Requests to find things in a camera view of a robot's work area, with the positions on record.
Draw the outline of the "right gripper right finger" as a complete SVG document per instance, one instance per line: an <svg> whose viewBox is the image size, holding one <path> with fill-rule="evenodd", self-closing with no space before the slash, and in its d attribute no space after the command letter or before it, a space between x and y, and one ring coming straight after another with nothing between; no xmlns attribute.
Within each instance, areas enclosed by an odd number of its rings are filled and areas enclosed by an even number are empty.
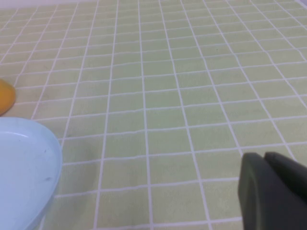
<svg viewBox="0 0 307 230"><path fill-rule="evenodd" d="M266 152L265 161L292 193L307 199L307 168L277 152Z"/></svg>

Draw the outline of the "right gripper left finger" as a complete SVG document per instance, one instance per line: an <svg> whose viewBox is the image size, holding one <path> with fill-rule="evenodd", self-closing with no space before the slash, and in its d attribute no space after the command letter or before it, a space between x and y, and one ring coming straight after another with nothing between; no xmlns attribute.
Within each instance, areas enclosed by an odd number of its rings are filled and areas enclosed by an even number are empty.
<svg viewBox="0 0 307 230"><path fill-rule="evenodd" d="M265 155L243 155L238 199L245 230L307 228L307 200L290 191L265 161Z"/></svg>

